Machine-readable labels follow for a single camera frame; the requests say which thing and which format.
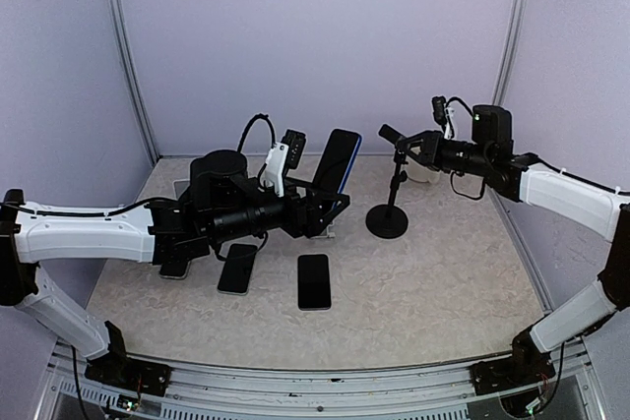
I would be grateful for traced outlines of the white phone stand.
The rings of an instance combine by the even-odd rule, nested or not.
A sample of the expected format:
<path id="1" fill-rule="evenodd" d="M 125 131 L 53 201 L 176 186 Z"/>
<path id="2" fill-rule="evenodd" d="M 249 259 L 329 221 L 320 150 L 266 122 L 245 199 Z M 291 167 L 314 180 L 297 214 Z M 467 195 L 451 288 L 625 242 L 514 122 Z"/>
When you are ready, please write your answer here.
<path id="1" fill-rule="evenodd" d="M 334 239 L 335 237 L 336 237 L 336 233 L 333 227 L 328 226 L 320 234 L 312 236 L 312 239 Z"/>

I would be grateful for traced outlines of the black phone blue edge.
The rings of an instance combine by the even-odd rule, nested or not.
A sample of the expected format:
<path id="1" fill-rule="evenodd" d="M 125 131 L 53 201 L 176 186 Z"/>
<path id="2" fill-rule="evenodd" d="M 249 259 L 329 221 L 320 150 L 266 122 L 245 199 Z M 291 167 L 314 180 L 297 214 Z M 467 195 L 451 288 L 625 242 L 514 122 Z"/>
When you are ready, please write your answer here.
<path id="1" fill-rule="evenodd" d="M 358 133 L 334 129 L 315 171 L 313 186 L 340 194 L 344 190 L 361 143 L 362 137 Z"/>

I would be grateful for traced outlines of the black phone landscape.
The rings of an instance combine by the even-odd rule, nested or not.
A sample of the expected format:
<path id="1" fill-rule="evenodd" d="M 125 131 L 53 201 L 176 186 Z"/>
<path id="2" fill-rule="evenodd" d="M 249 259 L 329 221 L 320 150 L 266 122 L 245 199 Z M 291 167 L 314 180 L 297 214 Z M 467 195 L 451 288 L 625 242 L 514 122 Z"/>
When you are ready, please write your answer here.
<path id="1" fill-rule="evenodd" d="M 300 310 L 329 310 L 332 307 L 332 295 L 328 256 L 300 255 L 297 259 L 297 286 Z"/>

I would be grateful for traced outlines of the black phone clear case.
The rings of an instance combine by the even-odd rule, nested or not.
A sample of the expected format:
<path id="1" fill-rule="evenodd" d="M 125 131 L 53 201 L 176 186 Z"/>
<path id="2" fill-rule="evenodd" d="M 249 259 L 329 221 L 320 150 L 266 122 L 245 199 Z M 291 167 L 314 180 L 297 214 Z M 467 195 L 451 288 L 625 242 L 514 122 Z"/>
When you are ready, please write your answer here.
<path id="1" fill-rule="evenodd" d="M 158 275 L 165 279 L 181 280 L 187 277 L 189 268 L 189 262 L 165 264 L 160 267 Z"/>

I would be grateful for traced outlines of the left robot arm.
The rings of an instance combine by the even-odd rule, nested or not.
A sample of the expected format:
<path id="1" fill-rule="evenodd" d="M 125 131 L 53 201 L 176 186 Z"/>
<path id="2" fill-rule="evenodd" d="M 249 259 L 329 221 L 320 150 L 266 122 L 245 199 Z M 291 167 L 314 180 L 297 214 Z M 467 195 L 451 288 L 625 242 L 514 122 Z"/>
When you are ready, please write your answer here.
<path id="1" fill-rule="evenodd" d="M 185 266 L 217 254 L 225 242 L 265 237 L 280 228 L 314 237 L 349 205 L 349 197 L 286 176 L 291 163 L 267 162 L 261 187 L 236 150 L 194 159 L 178 199 L 152 197 L 126 208 L 56 208 L 26 202 L 12 189 L 1 204 L 1 303 L 15 307 L 69 342 L 91 367 L 119 386 L 138 375 L 118 327 L 88 312 L 50 280 L 41 262 L 118 259 L 161 267 Z"/>

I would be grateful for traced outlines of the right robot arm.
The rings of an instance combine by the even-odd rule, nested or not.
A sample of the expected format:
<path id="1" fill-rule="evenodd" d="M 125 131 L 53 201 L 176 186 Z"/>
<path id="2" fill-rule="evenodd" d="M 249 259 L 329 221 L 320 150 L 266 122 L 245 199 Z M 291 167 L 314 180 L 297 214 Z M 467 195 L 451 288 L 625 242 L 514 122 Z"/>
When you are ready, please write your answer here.
<path id="1" fill-rule="evenodd" d="M 597 329 L 629 307 L 629 194 L 554 167 L 533 152 L 516 153 L 511 113 L 496 105 L 470 110 L 471 137 L 448 138 L 426 130 L 410 137 L 383 130 L 396 150 L 417 164 L 448 174 L 469 174 L 515 204 L 554 214 L 600 238 L 608 253 L 594 281 L 513 341 L 503 374 L 526 383 L 545 355 L 563 342 Z"/>

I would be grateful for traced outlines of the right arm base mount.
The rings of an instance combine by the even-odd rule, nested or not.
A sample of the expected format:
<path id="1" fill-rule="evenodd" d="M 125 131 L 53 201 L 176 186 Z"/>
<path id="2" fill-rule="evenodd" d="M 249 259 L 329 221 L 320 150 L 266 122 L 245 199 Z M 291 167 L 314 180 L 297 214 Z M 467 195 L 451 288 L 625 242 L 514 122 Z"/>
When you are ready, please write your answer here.
<path id="1" fill-rule="evenodd" d="M 547 351 L 539 351 L 527 331 L 512 340 L 508 357 L 480 361 L 470 367 L 476 395 L 510 390 L 551 379 L 556 371 Z"/>

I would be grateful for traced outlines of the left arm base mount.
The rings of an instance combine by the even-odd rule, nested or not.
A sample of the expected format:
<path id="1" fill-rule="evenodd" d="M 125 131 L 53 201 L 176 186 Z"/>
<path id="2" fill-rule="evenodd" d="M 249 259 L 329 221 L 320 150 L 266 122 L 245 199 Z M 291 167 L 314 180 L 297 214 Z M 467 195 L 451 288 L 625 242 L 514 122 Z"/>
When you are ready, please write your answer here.
<path id="1" fill-rule="evenodd" d="M 171 376 L 166 364 L 135 358 L 89 361 L 85 377 L 103 385 L 163 397 Z"/>

